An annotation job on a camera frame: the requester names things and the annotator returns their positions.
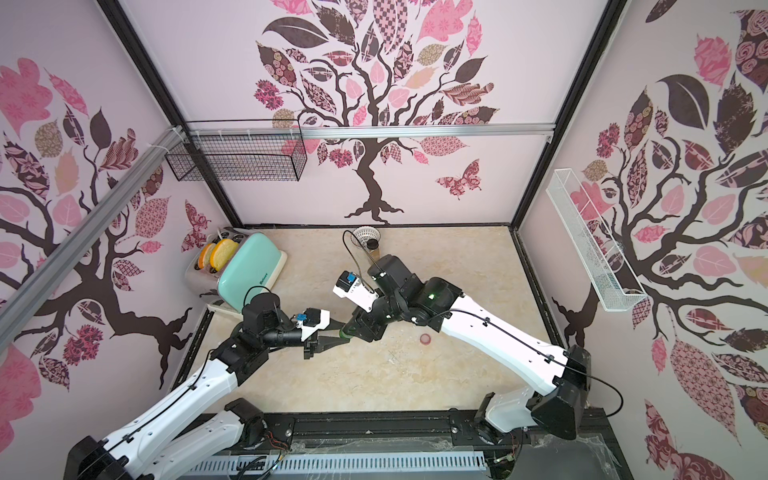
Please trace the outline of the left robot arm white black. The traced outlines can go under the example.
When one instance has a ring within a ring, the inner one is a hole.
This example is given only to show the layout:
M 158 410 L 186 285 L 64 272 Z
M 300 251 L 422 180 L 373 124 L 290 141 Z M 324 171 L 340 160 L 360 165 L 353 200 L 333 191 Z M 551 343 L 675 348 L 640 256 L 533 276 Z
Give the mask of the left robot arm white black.
M 239 399 L 202 425 L 191 423 L 234 392 L 284 348 L 300 348 L 305 358 L 346 344 L 342 323 L 329 311 L 308 308 L 290 317 L 278 295 L 254 296 L 242 320 L 181 386 L 125 426 L 101 440 L 87 436 L 72 447 L 66 479 L 177 479 L 198 462 L 239 443 L 264 437 L 264 414 Z

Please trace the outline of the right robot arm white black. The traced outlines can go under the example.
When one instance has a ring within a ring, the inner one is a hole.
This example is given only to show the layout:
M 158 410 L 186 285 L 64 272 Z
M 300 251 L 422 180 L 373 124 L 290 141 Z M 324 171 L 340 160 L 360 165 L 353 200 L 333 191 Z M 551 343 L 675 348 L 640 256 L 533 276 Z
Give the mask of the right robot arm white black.
M 584 348 L 563 348 L 528 335 L 449 281 L 421 281 L 396 256 L 382 257 L 368 274 L 371 285 L 344 271 L 333 287 L 334 294 L 356 306 L 344 336 L 378 341 L 390 324 L 404 321 L 461 340 L 526 383 L 484 398 L 473 423 L 485 441 L 528 427 L 564 440 L 578 436 L 591 387 L 591 356 Z

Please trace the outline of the black white patterned bowl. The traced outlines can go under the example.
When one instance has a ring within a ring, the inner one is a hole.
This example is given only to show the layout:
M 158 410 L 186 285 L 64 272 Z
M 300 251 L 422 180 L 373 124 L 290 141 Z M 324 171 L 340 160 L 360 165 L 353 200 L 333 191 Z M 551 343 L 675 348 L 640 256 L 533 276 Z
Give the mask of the black white patterned bowl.
M 370 241 L 380 243 L 381 234 L 378 229 L 373 226 L 360 226 L 353 230 L 353 235 L 357 239 L 357 244 L 361 248 L 367 248 Z

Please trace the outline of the mint green toaster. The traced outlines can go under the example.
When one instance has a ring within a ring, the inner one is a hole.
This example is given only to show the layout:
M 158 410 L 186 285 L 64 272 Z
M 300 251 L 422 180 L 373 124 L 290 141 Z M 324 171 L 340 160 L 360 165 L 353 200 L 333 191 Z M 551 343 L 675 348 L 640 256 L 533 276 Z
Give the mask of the mint green toaster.
M 219 296 L 240 312 L 253 296 L 273 288 L 287 259 L 287 253 L 263 233 L 248 236 L 219 277 Z

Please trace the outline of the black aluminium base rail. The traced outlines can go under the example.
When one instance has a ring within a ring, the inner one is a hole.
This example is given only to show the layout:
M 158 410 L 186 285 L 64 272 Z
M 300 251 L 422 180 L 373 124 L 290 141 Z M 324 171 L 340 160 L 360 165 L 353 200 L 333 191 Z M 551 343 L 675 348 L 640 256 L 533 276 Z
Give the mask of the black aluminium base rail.
M 235 431 L 214 443 L 214 429 L 202 414 L 177 437 L 189 436 L 194 447 L 211 446 L 221 452 L 268 452 L 280 447 L 325 448 L 355 441 L 446 440 L 453 447 L 506 451 L 548 435 L 540 425 L 517 427 L 509 433 L 494 430 L 481 410 L 358 411 L 328 413 L 263 413 L 251 408 L 246 419 L 234 419 Z

